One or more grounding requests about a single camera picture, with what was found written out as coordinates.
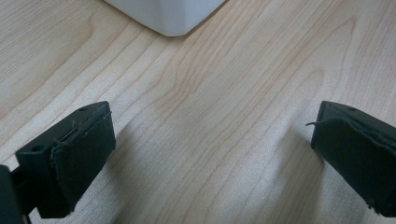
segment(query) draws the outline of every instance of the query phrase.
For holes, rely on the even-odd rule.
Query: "black clamp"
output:
[[[396,129],[356,108],[322,102],[311,147],[384,217],[396,217]]]
[[[84,106],[17,151],[20,167],[0,165],[0,223],[62,218],[102,170],[116,147],[108,102]]]

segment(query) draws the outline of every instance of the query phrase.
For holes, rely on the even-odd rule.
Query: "white object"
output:
[[[136,21],[168,36],[184,35],[224,0],[105,0]]]

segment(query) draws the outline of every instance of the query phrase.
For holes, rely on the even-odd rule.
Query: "table surface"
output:
[[[320,102],[396,125],[396,1],[229,0],[165,37],[102,0],[0,1],[0,162],[109,101],[117,148],[65,219],[396,223],[310,148]]]

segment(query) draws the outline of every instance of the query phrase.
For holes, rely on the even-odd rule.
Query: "black rubber pad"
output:
[[[16,190],[6,166],[0,165],[0,177],[0,223],[23,224]]]
[[[311,147],[367,202],[396,216],[396,129],[347,105],[323,102]]]
[[[102,170],[116,146],[108,102],[76,110],[17,153],[33,180],[43,218],[65,217]]]

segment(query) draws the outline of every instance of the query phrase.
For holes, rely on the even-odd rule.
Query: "wood grain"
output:
[[[322,100],[396,125],[396,2],[229,0],[165,37],[101,0],[0,0],[0,162],[107,100],[118,140],[65,219],[396,223],[310,149]]]

